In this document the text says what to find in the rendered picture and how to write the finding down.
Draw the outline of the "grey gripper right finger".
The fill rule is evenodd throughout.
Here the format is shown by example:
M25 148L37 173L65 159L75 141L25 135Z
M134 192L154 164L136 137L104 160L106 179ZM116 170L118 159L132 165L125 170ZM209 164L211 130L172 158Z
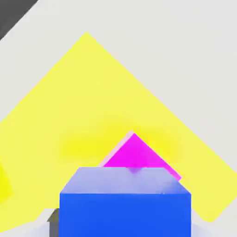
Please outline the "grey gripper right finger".
M213 234L205 228L193 223L191 237L213 237Z

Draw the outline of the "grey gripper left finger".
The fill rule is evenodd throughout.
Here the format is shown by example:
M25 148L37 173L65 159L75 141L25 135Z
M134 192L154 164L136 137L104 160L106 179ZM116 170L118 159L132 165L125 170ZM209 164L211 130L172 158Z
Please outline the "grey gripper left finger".
M27 237L59 237L59 208L52 212L47 222L31 230Z

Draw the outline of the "small blue cube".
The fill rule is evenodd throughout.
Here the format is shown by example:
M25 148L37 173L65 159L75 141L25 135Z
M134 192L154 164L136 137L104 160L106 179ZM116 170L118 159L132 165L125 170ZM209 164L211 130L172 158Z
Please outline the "small blue cube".
M59 237L191 237L191 194L166 169L80 167L60 192Z

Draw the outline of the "small magenta cube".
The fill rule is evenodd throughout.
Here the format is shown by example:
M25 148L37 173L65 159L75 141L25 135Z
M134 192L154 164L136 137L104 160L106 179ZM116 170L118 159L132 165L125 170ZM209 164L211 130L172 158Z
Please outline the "small magenta cube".
M181 180L181 176L132 131L126 134L99 166L125 167L133 173L142 168L164 168L176 180Z

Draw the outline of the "large yellow box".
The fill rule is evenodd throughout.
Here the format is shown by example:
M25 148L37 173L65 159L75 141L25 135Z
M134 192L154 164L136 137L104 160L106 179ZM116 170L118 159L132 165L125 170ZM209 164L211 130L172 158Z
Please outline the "large yellow box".
M91 35L84 34L0 122L0 233L59 205L80 166L97 166L134 131L214 221L237 197L237 173Z

